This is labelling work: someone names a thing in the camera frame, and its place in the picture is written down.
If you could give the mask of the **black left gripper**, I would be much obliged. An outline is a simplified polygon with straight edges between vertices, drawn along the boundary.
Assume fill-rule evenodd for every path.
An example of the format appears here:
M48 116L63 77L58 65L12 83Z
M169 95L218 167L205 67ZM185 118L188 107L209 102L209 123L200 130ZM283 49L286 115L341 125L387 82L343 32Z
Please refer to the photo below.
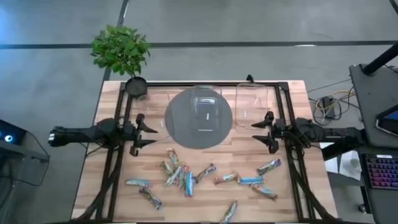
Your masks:
M136 124L134 126L130 121L125 120L123 126L123 140L124 141L132 141L133 145L130 148L130 155L137 157L138 149L143 148L146 145L152 144L156 142L156 140L151 139L141 139L141 131L145 133L158 133L158 131L149 128L144 121L145 116L142 113L139 113L136 116Z

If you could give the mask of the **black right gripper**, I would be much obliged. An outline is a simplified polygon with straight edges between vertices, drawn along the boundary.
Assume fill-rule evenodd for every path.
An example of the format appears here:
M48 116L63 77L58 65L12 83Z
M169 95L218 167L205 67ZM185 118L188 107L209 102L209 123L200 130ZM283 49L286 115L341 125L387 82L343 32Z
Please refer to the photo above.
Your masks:
M282 138L282 131L286 127L284 119L275 119L274 113L268 111L264 117L264 121L254 123L251 126L254 128L269 128L267 136L253 135L252 138L268 146L270 154L275 154L279 150L279 143L275 139Z

